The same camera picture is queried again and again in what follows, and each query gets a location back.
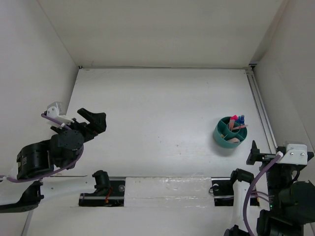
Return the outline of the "pink mini stapler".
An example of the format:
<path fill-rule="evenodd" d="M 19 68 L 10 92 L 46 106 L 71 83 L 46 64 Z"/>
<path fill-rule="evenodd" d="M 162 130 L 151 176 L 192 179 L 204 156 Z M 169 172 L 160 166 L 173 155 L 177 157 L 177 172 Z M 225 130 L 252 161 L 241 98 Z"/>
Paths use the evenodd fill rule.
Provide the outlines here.
<path fill-rule="evenodd" d="M 240 140 L 238 138 L 232 138 L 232 139 L 229 139 L 228 142 L 235 144 L 235 143 L 239 143 Z"/>

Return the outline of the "red white pen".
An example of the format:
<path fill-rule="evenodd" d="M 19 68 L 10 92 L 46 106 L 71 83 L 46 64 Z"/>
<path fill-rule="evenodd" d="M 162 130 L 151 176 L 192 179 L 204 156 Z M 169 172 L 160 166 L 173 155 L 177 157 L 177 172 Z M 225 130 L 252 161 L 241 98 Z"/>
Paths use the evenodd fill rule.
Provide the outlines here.
<path fill-rule="evenodd" d="M 246 128 L 246 127 L 248 127 L 248 125 L 244 124 L 244 125 L 240 125 L 240 126 L 234 127 L 232 130 L 239 130 L 239 129 L 243 129 L 243 128 Z"/>

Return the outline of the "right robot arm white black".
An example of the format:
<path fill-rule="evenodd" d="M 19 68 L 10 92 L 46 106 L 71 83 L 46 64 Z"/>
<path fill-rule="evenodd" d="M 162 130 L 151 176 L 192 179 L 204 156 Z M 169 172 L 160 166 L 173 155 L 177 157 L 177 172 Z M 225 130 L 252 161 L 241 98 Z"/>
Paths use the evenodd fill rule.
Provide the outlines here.
<path fill-rule="evenodd" d="M 277 147 L 275 154 L 266 154 L 252 142 L 246 164 L 262 165 L 256 176 L 241 169 L 232 172 L 227 187 L 234 193 L 233 226 L 224 235 L 302 236 L 304 225 L 315 221 L 315 186 L 310 181 L 299 181 L 298 177 L 314 155 L 305 144 L 286 143 Z M 253 231 L 248 208 L 262 176 L 267 180 L 269 210 L 260 211 Z"/>

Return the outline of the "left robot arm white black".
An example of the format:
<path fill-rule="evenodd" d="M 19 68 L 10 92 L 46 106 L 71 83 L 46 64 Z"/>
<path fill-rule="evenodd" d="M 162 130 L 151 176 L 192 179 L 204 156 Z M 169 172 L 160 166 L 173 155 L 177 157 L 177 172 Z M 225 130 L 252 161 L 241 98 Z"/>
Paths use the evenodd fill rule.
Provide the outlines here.
<path fill-rule="evenodd" d="M 77 113 L 86 122 L 68 118 L 57 105 L 42 113 L 43 118 L 52 122 L 51 129 L 55 135 L 23 147 L 16 159 L 16 176 L 1 176 L 1 213 L 20 213 L 37 208 L 45 197 L 41 193 L 43 179 L 73 169 L 83 154 L 84 143 L 106 131 L 106 113 L 92 113 L 85 108 Z"/>

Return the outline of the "small clear spray bottle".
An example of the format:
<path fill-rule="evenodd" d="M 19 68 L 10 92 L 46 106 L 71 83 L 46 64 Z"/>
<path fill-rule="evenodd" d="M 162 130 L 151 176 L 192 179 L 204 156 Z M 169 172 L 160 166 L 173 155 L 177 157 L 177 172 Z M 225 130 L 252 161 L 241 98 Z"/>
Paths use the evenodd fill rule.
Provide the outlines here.
<path fill-rule="evenodd" d="M 239 116 L 239 124 L 240 125 L 244 125 L 245 124 L 245 116 L 244 115 Z"/>

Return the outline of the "pink capped black highlighter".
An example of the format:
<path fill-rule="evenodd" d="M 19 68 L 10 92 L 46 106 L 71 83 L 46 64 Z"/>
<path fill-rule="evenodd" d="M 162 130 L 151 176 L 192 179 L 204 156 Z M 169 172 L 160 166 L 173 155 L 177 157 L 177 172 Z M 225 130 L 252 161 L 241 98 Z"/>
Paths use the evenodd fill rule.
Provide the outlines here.
<path fill-rule="evenodd" d="M 237 115 L 234 115 L 230 118 L 230 123 L 234 123 L 238 120 L 238 116 Z"/>

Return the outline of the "orange pen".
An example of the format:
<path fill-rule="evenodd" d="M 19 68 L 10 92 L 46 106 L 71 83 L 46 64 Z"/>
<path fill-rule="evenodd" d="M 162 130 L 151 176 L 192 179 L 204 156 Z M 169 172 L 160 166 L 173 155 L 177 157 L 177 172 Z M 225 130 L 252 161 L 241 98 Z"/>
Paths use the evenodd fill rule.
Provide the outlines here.
<path fill-rule="evenodd" d="M 229 125 L 228 125 L 228 127 L 229 127 L 229 130 L 230 130 L 230 131 L 232 131 L 232 130 L 233 130 L 234 123 L 235 123 L 235 120 L 234 120 L 234 119 L 231 119 L 231 120 L 229 121 Z"/>

